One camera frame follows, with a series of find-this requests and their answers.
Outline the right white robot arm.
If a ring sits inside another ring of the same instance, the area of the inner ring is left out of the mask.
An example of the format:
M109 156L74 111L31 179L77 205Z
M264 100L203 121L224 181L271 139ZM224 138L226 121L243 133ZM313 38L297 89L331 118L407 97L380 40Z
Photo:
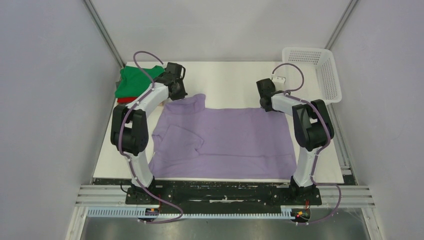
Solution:
M261 108L292 117L299 155L296 170L290 179L288 196L293 203L302 204L316 189L314 173L318 158L335 134L326 104L321 99L307 101L287 91L276 90L269 78L257 81L256 87Z

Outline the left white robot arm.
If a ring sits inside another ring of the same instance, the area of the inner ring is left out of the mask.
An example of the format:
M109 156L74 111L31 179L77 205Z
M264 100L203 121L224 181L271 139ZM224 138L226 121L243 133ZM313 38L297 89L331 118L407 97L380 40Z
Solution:
M112 111L110 142L125 158L131 182L140 188L137 196L145 204L157 198L157 190L150 186L154 176L146 155L150 136L148 117L162 102L181 100L188 95L183 82L185 74L184 66L168 62L164 72L151 78L139 97L126 105L118 104Z

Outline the purple t shirt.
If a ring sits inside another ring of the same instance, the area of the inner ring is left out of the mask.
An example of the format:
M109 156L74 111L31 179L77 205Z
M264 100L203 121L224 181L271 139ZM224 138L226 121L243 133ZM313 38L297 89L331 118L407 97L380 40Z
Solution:
M297 167L285 114L213 109L196 94L167 103L152 132L156 178L288 180Z

